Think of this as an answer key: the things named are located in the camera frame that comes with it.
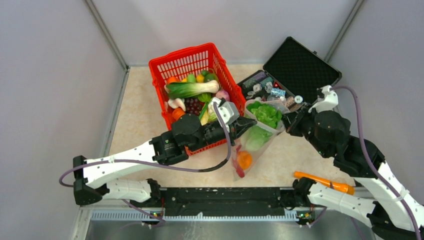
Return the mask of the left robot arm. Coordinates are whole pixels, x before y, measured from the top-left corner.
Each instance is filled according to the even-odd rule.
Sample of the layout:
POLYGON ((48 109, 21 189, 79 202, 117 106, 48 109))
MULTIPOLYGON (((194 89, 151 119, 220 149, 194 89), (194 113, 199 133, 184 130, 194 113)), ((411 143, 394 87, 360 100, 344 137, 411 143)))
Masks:
POLYGON ((73 158, 75 203, 86 206, 106 199, 122 199, 154 207, 161 198, 155 180, 122 178, 152 168, 182 171, 175 165, 189 158, 187 149, 196 151, 224 139, 233 146, 236 139, 256 124, 254 119, 239 116, 224 127, 219 121, 202 125, 196 115, 184 114, 171 125, 171 130, 130 150, 96 159, 76 156, 73 158))

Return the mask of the red chili pepper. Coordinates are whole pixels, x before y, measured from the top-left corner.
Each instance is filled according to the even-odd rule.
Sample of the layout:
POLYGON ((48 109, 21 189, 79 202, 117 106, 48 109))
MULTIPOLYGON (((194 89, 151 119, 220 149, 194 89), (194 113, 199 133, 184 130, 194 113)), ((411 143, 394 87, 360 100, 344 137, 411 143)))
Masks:
POLYGON ((235 169, 235 173, 237 174, 237 176, 239 178, 244 178, 245 172, 242 168, 243 160, 242 160, 242 157, 239 153, 235 157, 232 158, 231 163, 232 163, 233 168, 235 169))

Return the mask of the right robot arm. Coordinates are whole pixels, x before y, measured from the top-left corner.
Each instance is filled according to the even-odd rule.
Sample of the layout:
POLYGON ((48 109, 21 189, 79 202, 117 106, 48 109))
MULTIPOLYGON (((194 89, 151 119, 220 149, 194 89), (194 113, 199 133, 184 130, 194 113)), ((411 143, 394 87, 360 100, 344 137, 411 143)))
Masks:
POLYGON ((305 138, 323 158, 365 187, 373 199, 342 193, 308 177, 293 182, 299 206, 319 205, 359 220, 384 240, 421 240, 424 207, 394 176, 371 141, 351 135, 351 123, 332 110, 301 109, 282 118, 286 132, 305 138))

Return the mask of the pink purple onion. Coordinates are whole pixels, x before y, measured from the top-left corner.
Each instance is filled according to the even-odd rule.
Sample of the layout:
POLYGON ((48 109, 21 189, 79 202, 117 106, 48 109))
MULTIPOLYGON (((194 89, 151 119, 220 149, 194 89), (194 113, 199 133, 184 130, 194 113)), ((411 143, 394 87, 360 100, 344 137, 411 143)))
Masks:
POLYGON ((219 90, 216 94, 215 97, 218 99, 225 99, 225 101, 229 102, 231 100, 230 95, 227 91, 225 91, 224 89, 219 90))

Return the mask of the clear zip top bag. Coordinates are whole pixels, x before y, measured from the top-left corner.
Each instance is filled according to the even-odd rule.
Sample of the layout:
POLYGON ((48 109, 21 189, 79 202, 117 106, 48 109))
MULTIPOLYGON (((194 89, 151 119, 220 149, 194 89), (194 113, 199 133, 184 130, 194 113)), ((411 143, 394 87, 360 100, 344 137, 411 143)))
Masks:
POLYGON ((234 181, 244 178, 273 139, 285 130, 282 117, 289 112, 282 99, 253 99, 245 103, 243 116, 255 120, 256 124, 243 133, 232 147, 230 161, 234 181))

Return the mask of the green lettuce head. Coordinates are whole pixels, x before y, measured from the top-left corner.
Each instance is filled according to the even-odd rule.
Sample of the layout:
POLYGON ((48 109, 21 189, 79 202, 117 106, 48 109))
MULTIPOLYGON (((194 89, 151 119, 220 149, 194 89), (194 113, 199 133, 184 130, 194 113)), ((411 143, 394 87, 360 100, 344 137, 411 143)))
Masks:
POLYGON ((248 100, 244 116, 257 120, 257 125, 248 129, 241 138, 244 149, 250 153, 258 152, 283 130, 282 101, 248 100))

